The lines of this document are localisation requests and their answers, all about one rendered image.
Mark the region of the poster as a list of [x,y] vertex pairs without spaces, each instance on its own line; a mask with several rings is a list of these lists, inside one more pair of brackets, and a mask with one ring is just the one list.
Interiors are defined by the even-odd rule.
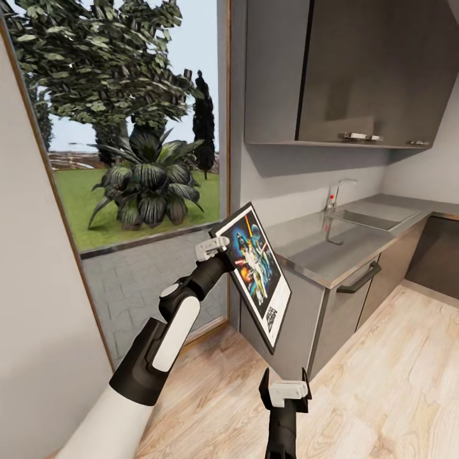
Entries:
[[227,237],[237,268],[229,272],[269,352],[274,354],[292,290],[251,202],[212,228],[210,237]]

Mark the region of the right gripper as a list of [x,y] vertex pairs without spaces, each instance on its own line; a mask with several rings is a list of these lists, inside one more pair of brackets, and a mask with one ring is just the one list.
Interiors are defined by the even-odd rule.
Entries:
[[267,368],[258,388],[258,391],[261,394],[261,400],[263,401],[265,408],[270,411],[269,428],[272,428],[273,426],[283,426],[286,427],[287,430],[291,431],[292,434],[296,437],[296,413],[307,413],[309,399],[312,399],[310,384],[309,380],[307,379],[307,371],[302,368],[302,381],[306,381],[309,394],[306,395],[306,398],[303,397],[301,399],[285,399],[284,407],[272,406],[268,389],[269,372],[270,370]]

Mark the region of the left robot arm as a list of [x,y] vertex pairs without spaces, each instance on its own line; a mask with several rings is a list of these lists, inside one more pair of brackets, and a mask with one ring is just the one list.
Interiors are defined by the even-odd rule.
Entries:
[[208,292],[237,264],[217,237],[195,245],[198,268],[159,296],[167,324],[150,317],[98,400],[54,459],[133,459]]

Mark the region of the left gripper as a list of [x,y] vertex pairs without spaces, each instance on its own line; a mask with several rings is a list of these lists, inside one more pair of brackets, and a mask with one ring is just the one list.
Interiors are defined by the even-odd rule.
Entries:
[[196,270],[201,270],[212,278],[212,287],[215,286],[216,282],[224,273],[233,272],[237,268],[237,264],[235,263],[229,249],[215,254],[206,261],[197,261],[196,264],[198,265]]

